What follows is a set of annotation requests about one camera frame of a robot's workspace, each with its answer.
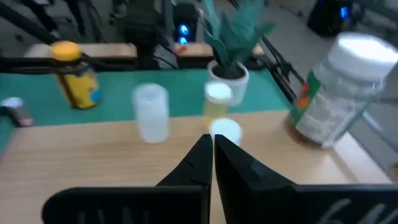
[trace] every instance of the blue light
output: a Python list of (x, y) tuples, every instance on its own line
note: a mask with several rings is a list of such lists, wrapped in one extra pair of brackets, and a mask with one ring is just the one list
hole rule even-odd
[(348, 7), (342, 7), (340, 9), (340, 17), (346, 19), (349, 16)]
[(179, 40), (178, 40), (178, 42), (179, 42), (180, 44), (183, 44), (183, 45), (185, 45), (185, 44), (188, 43), (188, 41), (186, 40), (185, 37), (180, 37)]
[(181, 24), (178, 27), (178, 30), (180, 31), (180, 34), (182, 34), (182, 35), (188, 35), (189, 34), (189, 28), (185, 24)]

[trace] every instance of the artificial plant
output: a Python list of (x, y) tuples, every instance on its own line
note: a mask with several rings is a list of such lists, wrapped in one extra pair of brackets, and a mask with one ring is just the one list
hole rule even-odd
[(230, 18), (225, 12), (218, 18), (213, 0), (204, 0), (208, 18), (205, 20), (205, 42), (213, 48), (215, 60), (223, 68), (225, 77), (234, 79), (238, 62), (245, 62), (263, 34), (274, 23), (257, 27), (257, 19), (264, 11), (264, 0), (242, 0), (241, 7)]

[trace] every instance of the green table surface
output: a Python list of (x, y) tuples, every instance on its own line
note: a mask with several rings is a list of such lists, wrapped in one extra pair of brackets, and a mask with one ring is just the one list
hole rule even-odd
[[(229, 113), (285, 110), (289, 102), (267, 71), (250, 71), (243, 102)], [(122, 121), (134, 119), (131, 94), (142, 83), (157, 83), (169, 91), (170, 115), (203, 114), (205, 69), (102, 72), (98, 74), (102, 100), (89, 110), (69, 107), (53, 75), (0, 75), (0, 100), (18, 96), (34, 119), (35, 126)]]

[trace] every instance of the potted plant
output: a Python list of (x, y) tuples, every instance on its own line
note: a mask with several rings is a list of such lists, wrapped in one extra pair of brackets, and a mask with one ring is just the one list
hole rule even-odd
[(215, 60), (208, 66), (210, 80), (226, 83), (233, 91), (231, 106), (242, 102), (249, 81), (243, 63), (251, 56), (261, 35), (268, 34), (274, 23), (257, 26), (264, 11), (264, 0), (242, 0), (241, 7), (230, 18), (222, 12), (218, 18), (213, 0), (204, 0), (208, 18), (205, 19), (205, 42), (213, 49)]

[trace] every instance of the white flower pot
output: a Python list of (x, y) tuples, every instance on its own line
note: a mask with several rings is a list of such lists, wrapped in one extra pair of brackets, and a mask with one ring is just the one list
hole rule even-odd
[(212, 60), (207, 65), (209, 81), (221, 81), (221, 82), (227, 84), (232, 89), (232, 94), (233, 94), (232, 101), (229, 105), (230, 106), (238, 106), (243, 100), (244, 94), (246, 92), (246, 87), (249, 82), (248, 69), (243, 64), (239, 63), (238, 66), (243, 69), (244, 76), (242, 78), (232, 80), (232, 79), (225, 79), (225, 78), (217, 77), (213, 73), (213, 68), (216, 65), (218, 65), (218, 63), (215, 60)]

